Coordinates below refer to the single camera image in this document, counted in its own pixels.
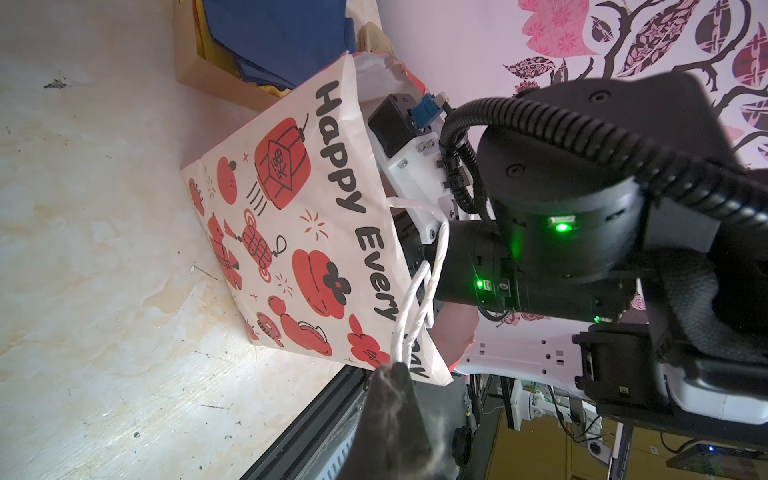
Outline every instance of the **screw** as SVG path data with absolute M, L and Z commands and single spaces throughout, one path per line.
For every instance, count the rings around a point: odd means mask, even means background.
M 611 94 L 606 91 L 596 91 L 589 97 L 589 101 L 593 104 L 601 104 L 610 97 Z
M 507 177 L 517 178 L 525 173 L 525 165 L 520 162 L 507 167 Z

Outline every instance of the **floor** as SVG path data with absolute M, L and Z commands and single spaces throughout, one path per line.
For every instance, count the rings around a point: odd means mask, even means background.
M 248 340 L 178 169 L 255 114 L 175 81 L 171 23 L 4 5 L 3 478 L 239 478 L 341 366 Z

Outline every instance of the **wall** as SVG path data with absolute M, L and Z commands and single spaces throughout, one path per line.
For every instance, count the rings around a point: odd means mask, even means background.
M 379 10 L 400 59 L 454 106 L 566 71 L 631 81 L 676 68 L 700 80 L 742 163 L 768 167 L 768 2 L 388 0 Z
M 175 81 L 168 1 L 0 23 L 0 476 L 238 478 L 340 367 L 254 349 L 181 180 L 254 113 Z

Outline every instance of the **black corrugated tube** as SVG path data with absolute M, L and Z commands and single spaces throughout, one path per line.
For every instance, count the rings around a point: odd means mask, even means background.
M 606 121 L 521 98 L 481 98 L 454 109 L 445 119 L 440 135 L 443 161 L 449 164 L 448 159 L 459 157 L 465 163 L 475 182 L 475 199 L 470 200 L 475 210 L 479 201 L 485 204 L 485 189 L 477 187 L 482 181 L 475 152 L 471 146 L 467 150 L 457 145 L 475 125 L 508 128 L 622 175 L 634 175 L 650 194 L 724 223 L 768 230 L 766 186 L 718 167 L 712 163 L 715 160 L 692 157 Z M 452 188 L 452 193 L 460 207 L 459 198 L 472 199 L 466 187 Z

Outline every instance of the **white paper bag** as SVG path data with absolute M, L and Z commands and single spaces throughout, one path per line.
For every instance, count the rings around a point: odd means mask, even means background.
M 374 369 L 389 362 L 410 275 L 358 78 L 366 106 L 401 93 L 388 89 L 419 90 L 391 57 L 344 55 L 182 176 L 253 342 Z M 426 332 L 411 372 L 451 381 Z

